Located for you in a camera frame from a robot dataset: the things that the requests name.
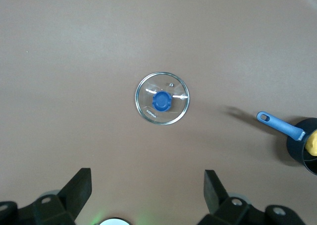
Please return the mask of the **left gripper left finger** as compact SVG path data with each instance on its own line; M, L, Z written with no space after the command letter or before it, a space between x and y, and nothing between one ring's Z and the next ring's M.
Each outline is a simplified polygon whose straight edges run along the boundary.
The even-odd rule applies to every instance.
M81 168L56 194L36 200L32 209L37 225L74 225L92 194L90 168Z

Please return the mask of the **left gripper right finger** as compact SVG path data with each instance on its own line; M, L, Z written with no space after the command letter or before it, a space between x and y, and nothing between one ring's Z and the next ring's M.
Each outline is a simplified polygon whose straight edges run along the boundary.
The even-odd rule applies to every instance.
M264 213L244 199L231 197L214 170L204 174L204 198L209 210L200 225L264 225Z

